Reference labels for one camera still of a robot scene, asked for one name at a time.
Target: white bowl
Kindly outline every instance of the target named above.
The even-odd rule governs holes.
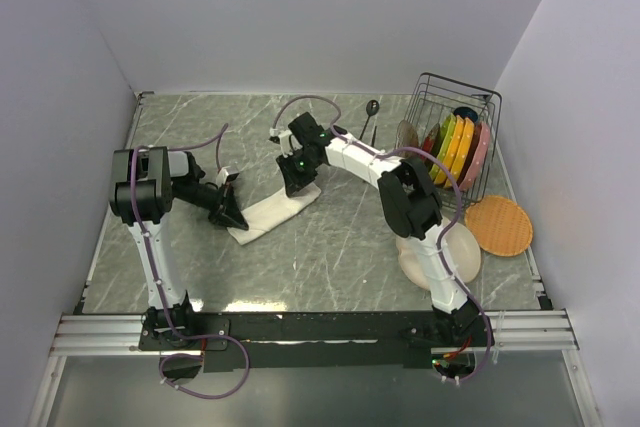
[[[449,222],[448,218],[442,217],[442,227],[448,225]],[[475,237],[464,225],[457,223],[447,232],[444,239],[456,264],[458,277],[464,283],[471,282],[477,277],[482,266],[482,253]],[[396,247],[398,248],[398,263],[405,275],[418,287],[429,290],[429,281],[422,272],[413,250],[408,248],[407,240],[396,236]]]

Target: marble surface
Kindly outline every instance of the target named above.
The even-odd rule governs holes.
[[[133,145],[192,145],[230,127],[220,150],[222,164],[241,169],[236,194],[247,207],[283,186],[267,140],[269,126],[290,95],[147,95]],[[376,147],[393,147],[398,121],[409,100],[402,95],[329,95],[343,109],[338,125],[358,135],[364,106],[380,101]],[[283,116],[287,123],[308,110],[327,125],[334,110],[320,101],[301,101]],[[370,140],[369,126],[365,140]],[[194,152],[215,177],[215,148]],[[262,238],[240,246],[226,230],[207,221],[207,212],[174,201],[170,228],[180,274],[197,309],[239,310],[422,310],[428,292],[412,284],[397,262],[377,191],[339,169],[323,167],[322,194],[312,205]],[[508,196],[496,159],[487,193]],[[526,256],[500,258],[483,252],[483,266],[471,290],[488,310],[538,309]],[[86,313],[142,312],[147,307],[144,275],[134,242],[119,219],[110,217],[87,291]]]

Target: white wall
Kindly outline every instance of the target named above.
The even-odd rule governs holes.
[[[502,75],[501,143],[605,424],[640,423],[640,1],[543,0]]]
[[[540,0],[86,0],[135,90],[493,87]]]
[[[79,0],[0,0],[0,424],[79,299],[133,94]]]

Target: dish rack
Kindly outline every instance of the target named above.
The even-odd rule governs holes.
[[[462,192],[462,207],[466,208],[482,200],[487,189],[489,171],[495,155],[502,96],[493,90],[425,72],[418,78],[404,120],[413,125],[422,145],[422,140],[431,128],[436,123],[442,125],[447,116],[458,107],[472,108],[478,114],[478,122],[486,122],[491,133],[482,170],[472,186]],[[443,205],[455,208],[456,198],[453,190],[442,187],[438,187],[438,190]]]

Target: white towel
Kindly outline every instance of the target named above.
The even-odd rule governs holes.
[[[311,183],[298,192],[295,197],[289,198],[283,187],[271,197],[267,197],[242,211],[242,215],[249,224],[249,230],[233,227],[228,227],[227,230],[240,245],[247,244],[301,212],[320,196],[320,192],[320,188]]]

